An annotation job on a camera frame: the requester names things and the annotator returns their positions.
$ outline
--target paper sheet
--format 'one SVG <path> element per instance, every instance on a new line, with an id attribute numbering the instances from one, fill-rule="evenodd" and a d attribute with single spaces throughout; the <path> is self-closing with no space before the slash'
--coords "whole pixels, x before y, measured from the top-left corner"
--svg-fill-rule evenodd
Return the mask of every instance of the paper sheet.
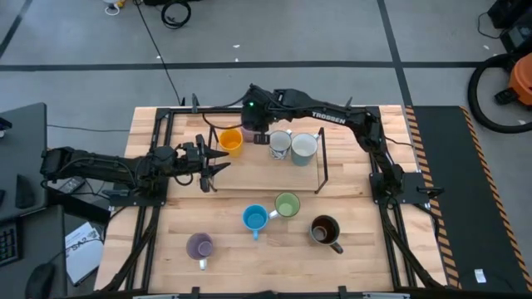
<path id="1" fill-rule="evenodd" d="M 65 237 L 65 248 L 66 272 L 74 285 L 100 265 L 103 243 L 100 234 L 89 223 Z"/>

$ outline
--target purple mug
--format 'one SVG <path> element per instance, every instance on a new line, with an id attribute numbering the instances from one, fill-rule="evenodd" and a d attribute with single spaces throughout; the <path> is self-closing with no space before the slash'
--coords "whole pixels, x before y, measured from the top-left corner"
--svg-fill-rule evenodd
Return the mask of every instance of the purple mug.
<path id="1" fill-rule="evenodd" d="M 207 268 L 207 257 L 213 252 L 213 239 L 206 233 L 195 233 L 186 243 L 186 252 L 189 257 L 199 261 L 199 268 Z"/>
<path id="2" fill-rule="evenodd" d="M 242 132 L 242 136 L 244 137 L 244 142 L 249 142 L 249 143 L 254 142 L 255 134 L 260 134 L 260 132 L 246 130 L 244 129 L 244 127 L 240 127 L 240 131 Z"/>

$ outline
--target mug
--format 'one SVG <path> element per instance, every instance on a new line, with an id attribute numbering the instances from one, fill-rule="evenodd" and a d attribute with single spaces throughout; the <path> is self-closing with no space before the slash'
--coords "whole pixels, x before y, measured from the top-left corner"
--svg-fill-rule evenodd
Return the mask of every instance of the mug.
<path id="1" fill-rule="evenodd" d="M 342 254 L 343 248 L 337 242 L 339 236 L 340 226 L 331 216 L 317 216 L 310 225 L 310 237 L 314 241 L 322 245 L 328 245 L 336 253 Z"/>
<path id="2" fill-rule="evenodd" d="M 240 127 L 240 132 L 244 137 L 244 142 L 253 143 L 256 134 L 260 134 L 258 131 L 246 130 L 243 126 Z"/>
<path id="3" fill-rule="evenodd" d="M 259 230 L 268 223 L 268 211 L 260 204 L 253 204 L 244 210 L 244 225 L 253 232 L 253 239 L 259 240 Z"/>
<path id="4" fill-rule="evenodd" d="M 224 130 L 219 136 L 219 146 L 233 158 L 240 156 L 240 153 L 242 153 L 243 141 L 242 133 L 236 129 Z"/>
<path id="5" fill-rule="evenodd" d="M 269 135 L 269 154 L 274 159 L 284 159 L 292 144 L 292 131 L 276 130 Z"/>
<path id="6" fill-rule="evenodd" d="M 275 210 L 269 214 L 269 218 L 277 218 L 279 216 L 292 217 L 299 212 L 301 203 L 296 194 L 281 193 L 275 199 Z"/>
<path id="7" fill-rule="evenodd" d="M 306 166 L 318 151 L 319 134 L 299 134 L 292 139 L 292 162 Z"/>
<path id="8" fill-rule="evenodd" d="M 213 239 L 206 233 L 195 233 L 186 243 L 186 252 L 189 257 L 199 261 L 199 268 L 207 268 L 207 257 L 213 252 Z"/>

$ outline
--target keyboard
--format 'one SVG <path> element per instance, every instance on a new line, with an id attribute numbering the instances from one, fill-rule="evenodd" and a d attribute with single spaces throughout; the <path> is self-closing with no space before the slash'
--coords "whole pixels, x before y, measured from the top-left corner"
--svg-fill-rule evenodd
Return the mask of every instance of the keyboard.
<path id="1" fill-rule="evenodd" d="M 0 223 L 0 267 L 22 258 L 20 232 L 17 220 Z"/>

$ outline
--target yellow and black striped tape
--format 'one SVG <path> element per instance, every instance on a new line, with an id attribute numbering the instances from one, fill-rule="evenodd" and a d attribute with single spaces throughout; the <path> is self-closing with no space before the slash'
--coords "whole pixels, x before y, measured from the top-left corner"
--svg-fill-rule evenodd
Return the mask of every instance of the yellow and black striped tape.
<path id="1" fill-rule="evenodd" d="M 425 186 L 427 188 L 434 187 L 434 184 L 432 183 L 431 169 L 429 168 L 429 163 L 426 160 L 425 149 L 423 148 L 419 127 L 417 126 L 416 115 L 411 105 L 408 105 L 405 108 L 405 111 L 406 119 L 408 120 L 408 126 L 410 127 L 410 132 L 412 135 L 414 152 L 416 153 L 417 161 L 419 163 L 421 173 L 423 174 L 423 179 L 425 180 Z M 449 243 L 449 239 L 447 239 L 446 226 L 441 216 L 440 202 L 436 197 L 431 199 L 430 203 L 431 212 L 439 224 L 437 242 L 440 248 L 441 260 L 444 263 L 444 271 L 446 273 L 447 283 L 450 286 L 461 288 L 455 260 L 452 257 L 451 244 Z"/>
<path id="2" fill-rule="evenodd" d="M 471 122 L 469 112 L 464 107 L 461 107 L 461 109 L 464 112 L 465 121 L 467 122 L 467 126 L 469 127 L 471 138 L 473 139 L 476 152 L 479 155 L 480 163 L 482 164 L 482 167 L 484 169 L 485 178 L 490 184 L 491 193 L 493 194 L 493 199 L 495 201 L 495 204 L 497 205 L 497 208 L 499 209 L 499 214 L 500 214 L 500 217 L 502 218 L 502 223 L 505 225 L 506 233 L 508 234 L 508 237 L 510 238 L 510 244 L 514 248 L 515 257 L 517 257 L 519 266 L 521 270 L 523 271 L 523 277 L 526 280 L 526 287 L 529 289 L 530 292 L 532 292 L 532 279 L 530 279 L 530 275 L 526 271 L 525 260 L 523 259 L 523 256 L 521 255 L 519 246 L 517 245 L 517 240 L 515 239 L 514 232 L 512 231 L 512 227 L 510 226 L 510 221 L 508 220 L 508 216 L 506 215 L 505 207 L 502 205 L 502 201 L 500 200 L 499 191 L 497 190 L 497 187 L 495 186 L 495 182 L 493 180 L 493 177 L 491 176 L 490 169 L 488 168 L 488 162 L 486 162 L 485 156 L 482 153 L 482 148 L 480 147 L 480 142 L 478 138 L 476 137 L 475 129 L 473 128 L 473 123 Z"/>

